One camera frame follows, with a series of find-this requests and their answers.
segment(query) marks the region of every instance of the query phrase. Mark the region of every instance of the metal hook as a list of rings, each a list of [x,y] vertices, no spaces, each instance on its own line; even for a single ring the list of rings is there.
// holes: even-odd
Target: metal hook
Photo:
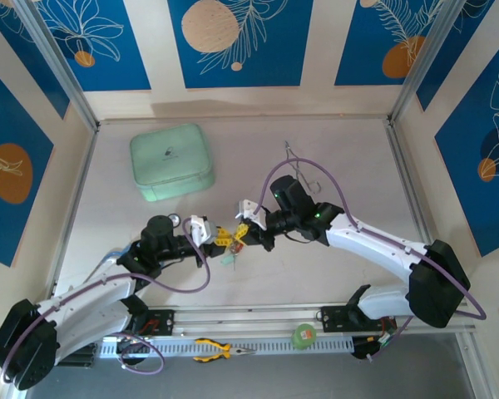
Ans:
[[[287,160],[290,159],[291,155],[292,155],[293,158],[299,158],[292,151],[292,148],[290,147],[289,142],[286,141],[286,140],[284,141],[284,150],[286,152],[286,159]],[[307,181],[307,179],[305,178],[305,175],[303,174],[303,172],[299,168],[299,162],[298,161],[297,162],[291,162],[289,165],[292,166],[292,169],[294,169],[294,171],[296,172],[296,179],[297,180],[302,180],[305,183],[305,185],[307,186],[307,189],[309,189],[309,191],[312,194],[319,194],[322,191],[322,186],[319,183],[319,181],[317,181],[317,180],[311,181],[311,182]]]

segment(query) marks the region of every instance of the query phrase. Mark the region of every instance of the wall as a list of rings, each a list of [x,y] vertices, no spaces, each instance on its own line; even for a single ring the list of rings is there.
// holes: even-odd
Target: wall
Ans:
[[[386,115],[443,1],[36,4],[97,117],[108,119]]]
[[[61,116],[43,93],[27,68],[0,33],[0,80],[25,108],[37,126],[53,144],[31,212],[23,229],[22,239],[11,264],[0,262],[0,324],[9,308],[23,298],[37,301],[47,291],[47,277],[62,239],[72,195],[91,140],[91,132],[83,125],[72,106]],[[4,120],[3,126],[9,126]],[[0,130],[0,137],[5,135]],[[33,179],[37,157],[32,156]],[[0,179],[7,176],[2,171]],[[11,232],[7,227],[14,220],[4,218],[0,224],[0,239]]]
[[[492,103],[490,109],[490,95],[496,80],[492,81],[489,91],[476,93],[479,97],[482,95],[482,99],[476,96],[471,101],[467,94],[474,92],[470,88],[477,87],[477,78],[484,76],[482,72],[498,51],[499,0],[496,0],[427,109],[423,111],[419,101],[414,99],[398,121],[397,128],[407,142],[423,187],[422,199],[428,205],[437,234],[453,245],[464,267],[472,274],[471,292],[481,302],[488,316],[487,321],[477,322],[479,338],[499,382],[499,249],[492,250],[482,245],[484,237],[476,228],[475,221],[477,217],[483,217],[490,235],[497,239],[499,173],[495,176],[478,175],[477,172],[481,172],[484,165],[481,161],[482,149],[480,146],[475,149],[472,147],[472,144],[476,145],[476,137],[487,135],[487,131],[483,130],[482,116],[473,108],[473,103],[486,102],[484,111],[491,114],[488,118],[492,123],[494,106]],[[454,128],[457,122],[461,123],[460,129]],[[447,132],[448,126],[453,128],[453,133]],[[443,132],[443,137],[439,135],[435,140],[439,131]],[[459,138],[459,144],[452,149],[442,145],[446,142],[447,135]],[[458,164],[467,164],[468,158],[474,160],[474,166],[467,171],[459,169]],[[461,180],[466,178],[470,187],[478,187],[470,194],[465,194],[465,190],[455,189],[461,187]],[[493,190],[491,186],[495,182],[497,190]],[[462,204],[469,200],[485,201],[486,204],[490,197],[497,198],[496,206],[482,206],[480,211],[465,213],[467,207]]]

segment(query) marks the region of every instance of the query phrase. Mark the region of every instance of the beige circle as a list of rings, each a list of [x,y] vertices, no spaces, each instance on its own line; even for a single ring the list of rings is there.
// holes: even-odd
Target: beige circle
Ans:
[[[32,0],[32,2],[40,2],[41,0]],[[14,4],[12,0],[0,0],[0,3],[6,7],[13,8]]]
[[[239,36],[239,23],[227,6],[217,0],[199,0],[181,21],[183,36],[198,52],[221,52]]]
[[[364,8],[373,7],[379,0],[360,0],[360,5]]]

